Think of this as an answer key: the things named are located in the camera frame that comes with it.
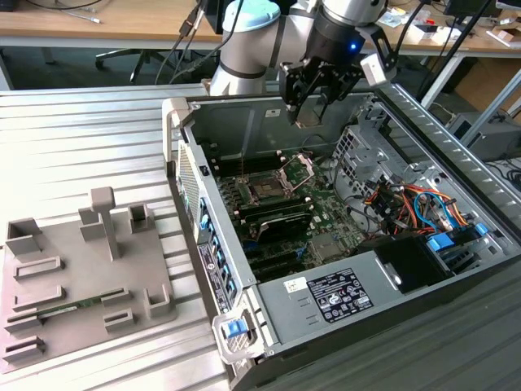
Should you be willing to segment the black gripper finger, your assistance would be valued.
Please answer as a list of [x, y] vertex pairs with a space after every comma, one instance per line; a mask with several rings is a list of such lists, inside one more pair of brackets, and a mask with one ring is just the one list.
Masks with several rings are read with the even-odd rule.
[[305, 100], [319, 87], [322, 80], [322, 61], [304, 60], [300, 63], [280, 64], [279, 93], [287, 106], [287, 116], [294, 125]]
[[320, 90], [322, 109], [319, 116], [324, 117], [328, 106], [333, 102], [344, 100], [361, 78], [362, 70], [355, 66], [349, 66], [342, 76], [333, 72], [329, 84]]

